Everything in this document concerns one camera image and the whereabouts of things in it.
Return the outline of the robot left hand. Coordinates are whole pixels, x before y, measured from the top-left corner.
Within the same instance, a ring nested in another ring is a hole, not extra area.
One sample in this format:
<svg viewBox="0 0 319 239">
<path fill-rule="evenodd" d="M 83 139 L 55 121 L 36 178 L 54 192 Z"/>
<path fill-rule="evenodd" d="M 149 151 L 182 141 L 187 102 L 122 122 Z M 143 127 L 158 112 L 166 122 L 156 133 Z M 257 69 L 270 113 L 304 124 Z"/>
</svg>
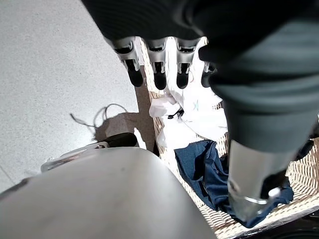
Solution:
<svg viewBox="0 0 319 239">
<path fill-rule="evenodd" d="M 289 163 L 319 112 L 319 3 L 316 0 L 85 0 L 85 8 L 135 87 L 143 75 L 134 44 L 145 41 L 155 85 L 166 86 L 166 39 L 177 43 L 177 86 L 194 52 L 202 85 L 224 103 L 230 153 L 228 192 L 248 221 L 279 195 Z M 197 49 L 201 37 L 208 44 Z"/>
</svg>

